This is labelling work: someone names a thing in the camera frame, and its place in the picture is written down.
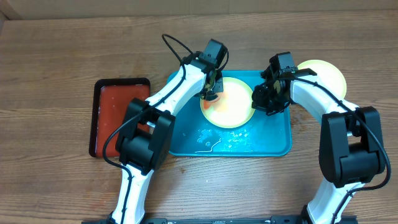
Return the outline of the dark sponge with pink base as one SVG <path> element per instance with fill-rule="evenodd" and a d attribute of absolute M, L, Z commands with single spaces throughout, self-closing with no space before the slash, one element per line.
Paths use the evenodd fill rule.
<path fill-rule="evenodd" d="M 221 93 L 216 93 L 215 95 L 211 95 L 209 99 L 203 100 L 203 109 L 209 109 L 212 104 L 220 100 L 221 95 Z"/>

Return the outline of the green-rimmed plate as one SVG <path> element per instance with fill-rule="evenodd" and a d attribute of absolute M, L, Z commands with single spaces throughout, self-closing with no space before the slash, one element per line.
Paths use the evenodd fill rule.
<path fill-rule="evenodd" d="M 328 88 L 335 96 L 341 90 L 347 90 L 346 80 L 340 70 L 333 64 L 324 60 L 307 60 L 298 65 L 298 69 L 309 68 L 313 70 L 323 86 Z"/>
<path fill-rule="evenodd" d="M 204 117 L 219 128 L 237 128 L 247 123 L 254 114 L 252 89 L 242 80 L 223 78 L 223 92 L 213 101 L 200 100 Z"/>

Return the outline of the light blue plate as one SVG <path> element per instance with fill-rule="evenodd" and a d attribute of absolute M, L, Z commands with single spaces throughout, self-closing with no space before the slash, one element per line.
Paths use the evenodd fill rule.
<path fill-rule="evenodd" d="M 341 100 L 343 100 L 345 98 L 345 96 L 346 96 L 346 90 L 341 90 L 338 93 L 338 96 L 340 97 Z"/>

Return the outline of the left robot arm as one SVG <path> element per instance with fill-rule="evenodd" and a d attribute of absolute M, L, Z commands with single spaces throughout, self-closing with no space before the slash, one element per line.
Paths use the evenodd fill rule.
<path fill-rule="evenodd" d="M 227 47 L 211 39 L 204 51 L 179 57 L 180 68 L 156 94 L 134 98 L 122 125 L 109 137 L 116 140 L 122 170 L 118 203 L 107 223 L 140 223 L 154 172 L 169 153 L 178 112 L 194 96 L 214 100 L 222 92 L 222 70 L 228 61 Z"/>

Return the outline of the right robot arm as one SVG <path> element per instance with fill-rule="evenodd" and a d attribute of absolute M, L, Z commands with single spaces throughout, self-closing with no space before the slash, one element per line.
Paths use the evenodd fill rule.
<path fill-rule="evenodd" d="M 377 190 L 391 179 L 381 119 L 372 106 L 345 100 L 346 80 L 323 60 L 294 63 L 292 54 L 274 55 L 255 86 L 252 107 L 271 116 L 300 105 L 321 125 L 318 161 L 323 180 L 299 215 L 273 216 L 271 223 L 357 223 L 343 210 L 355 193 Z"/>

